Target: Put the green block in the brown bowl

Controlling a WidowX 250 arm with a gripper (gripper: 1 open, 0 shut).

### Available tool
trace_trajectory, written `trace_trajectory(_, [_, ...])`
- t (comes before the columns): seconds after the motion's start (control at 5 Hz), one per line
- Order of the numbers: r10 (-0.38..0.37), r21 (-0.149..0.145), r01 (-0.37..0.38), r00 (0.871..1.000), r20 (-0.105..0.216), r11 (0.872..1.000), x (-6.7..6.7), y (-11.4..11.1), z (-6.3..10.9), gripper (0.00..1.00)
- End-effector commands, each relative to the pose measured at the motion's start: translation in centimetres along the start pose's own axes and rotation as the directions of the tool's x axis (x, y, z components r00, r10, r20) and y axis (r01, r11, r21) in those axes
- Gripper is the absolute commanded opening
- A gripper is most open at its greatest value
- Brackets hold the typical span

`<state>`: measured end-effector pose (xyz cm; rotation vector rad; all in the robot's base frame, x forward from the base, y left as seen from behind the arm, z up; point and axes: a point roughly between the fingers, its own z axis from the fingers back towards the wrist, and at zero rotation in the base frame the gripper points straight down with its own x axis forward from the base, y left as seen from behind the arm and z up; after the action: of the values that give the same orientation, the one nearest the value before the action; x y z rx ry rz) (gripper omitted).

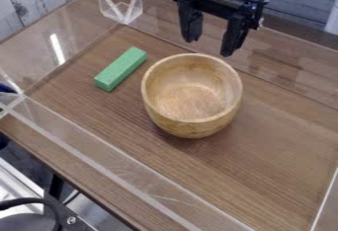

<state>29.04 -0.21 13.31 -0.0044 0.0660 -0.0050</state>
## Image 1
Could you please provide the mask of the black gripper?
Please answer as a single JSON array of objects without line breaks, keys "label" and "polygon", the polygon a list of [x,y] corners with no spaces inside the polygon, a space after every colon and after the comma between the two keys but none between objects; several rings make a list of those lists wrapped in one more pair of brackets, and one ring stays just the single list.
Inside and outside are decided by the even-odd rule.
[{"label": "black gripper", "polygon": [[224,57],[231,56],[235,50],[242,47],[248,28],[256,30],[262,25],[263,11],[270,0],[179,0],[180,34],[186,42],[194,42],[199,40],[202,35],[203,15],[202,11],[195,9],[188,1],[204,13],[228,19],[220,54]]}]

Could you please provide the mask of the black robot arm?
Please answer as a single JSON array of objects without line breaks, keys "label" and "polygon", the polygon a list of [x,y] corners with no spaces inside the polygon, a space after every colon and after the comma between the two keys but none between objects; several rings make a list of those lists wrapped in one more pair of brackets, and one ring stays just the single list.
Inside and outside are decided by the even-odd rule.
[{"label": "black robot arm", "polygon": [[270,0],[172,0],[178,7],[180,35],[186,42],[198,41],[203,31],[203,14],[227,21],[220,55],[228,57],[244,43],[250,30],[263,23]]}]

